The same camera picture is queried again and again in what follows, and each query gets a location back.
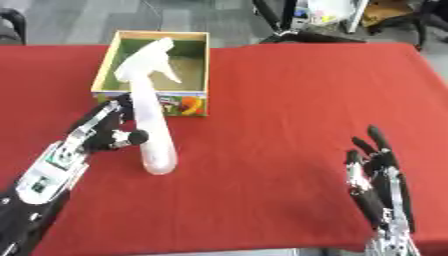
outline plastic bottle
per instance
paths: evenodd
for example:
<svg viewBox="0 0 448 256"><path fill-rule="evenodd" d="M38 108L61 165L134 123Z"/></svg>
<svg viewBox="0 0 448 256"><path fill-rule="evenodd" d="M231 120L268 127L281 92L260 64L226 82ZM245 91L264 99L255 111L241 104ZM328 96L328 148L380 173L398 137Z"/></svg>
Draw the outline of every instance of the plastic bottle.
<svg viewBox="0 0 448 256"><path fill-rule="evenodd" d="M129 82L137 129L145 130L149 139L140 145L143 166L152 174L167 174L177 165L177 154L171 139L162 107L149 79L154 71L164 73L180 83L171 69L166 53L173 47L173 40L154 41L128 57L115 71L117 80Z"/></svg>

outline open box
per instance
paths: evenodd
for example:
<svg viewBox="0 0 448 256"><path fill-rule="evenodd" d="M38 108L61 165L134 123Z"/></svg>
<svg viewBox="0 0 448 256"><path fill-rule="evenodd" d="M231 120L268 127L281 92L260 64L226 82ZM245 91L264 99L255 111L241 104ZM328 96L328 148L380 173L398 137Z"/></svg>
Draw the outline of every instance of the open box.
<svg viewBox="0 0 448 256"><path fill-rule="evenodd" d="M146 44L164 37L174 41L168 52L170 65L182 81L169 80L159 72L149 77L167 116L206 116L209 68L209 35L203 32L117 31L92 86L92 94L102 102L129 91L114 72L130 55Z"/></svg>

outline white bag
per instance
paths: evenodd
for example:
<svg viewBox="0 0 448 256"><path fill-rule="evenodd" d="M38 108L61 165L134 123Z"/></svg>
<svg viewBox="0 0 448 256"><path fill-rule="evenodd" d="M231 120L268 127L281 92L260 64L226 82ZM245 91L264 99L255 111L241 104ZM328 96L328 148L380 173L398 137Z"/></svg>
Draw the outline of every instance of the white bag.
<svg viewBox="0 0 448 256"><path fill-rule="evenodd" d="M355 12L352 0L308 0L311 24L325 26L346 20Z"/></svg>

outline red cloth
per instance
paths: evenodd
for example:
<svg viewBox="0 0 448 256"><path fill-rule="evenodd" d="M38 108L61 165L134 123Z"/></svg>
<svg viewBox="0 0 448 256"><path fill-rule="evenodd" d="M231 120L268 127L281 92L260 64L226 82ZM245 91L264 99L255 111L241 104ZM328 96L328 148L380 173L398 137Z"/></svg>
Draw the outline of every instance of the red cloth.
<svg viewBox="0 0 448 256"><path fill-rule="evenodd" d="M0 47L0 186L88 111L106 47ZM448 91L410 46L212 49L210 116L168 118L166 176L138 148L99 153L35 255L253 248L361 249L345 151L375 124L408 177L425 255L447 255Z"/></svg>

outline black chair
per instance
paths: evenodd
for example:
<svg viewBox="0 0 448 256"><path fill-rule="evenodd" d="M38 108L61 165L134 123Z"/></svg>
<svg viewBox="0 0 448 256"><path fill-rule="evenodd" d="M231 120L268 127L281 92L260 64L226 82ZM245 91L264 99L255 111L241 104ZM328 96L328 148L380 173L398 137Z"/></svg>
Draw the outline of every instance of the black chair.
<svg viewBox="0 0 448 256"><path fill-rule="evenodd" d="M12 24L12 28L3 25L3 20ZM0 8L0 44L26 44L26 20L18 11Z"/></svg>
<svg viewBox="0 0 448 256"><path fill-rule="evenodd" d="M285 0L281 20L274 11L266 4L265 0L252 0L257 15L263 17L272 28L273 34L260 43L364 43L364 41L353 40L343 37L322 35L307 32L301 29L293 29L291 24L295 17L297 0Z"/></svg>
<svg viewBox="0 0 448 256"><path fill-rule="evenodd" d="M431 14L437 8L440 0L424 0L420 8L413 13L385 19L378 24L370 26L367 31L371 35L381 33L384 28L395 27L402 24L412 24L418 33L418 42L415 44L417 50L421 50L427 40L427 26L431 25Z"/></svg>

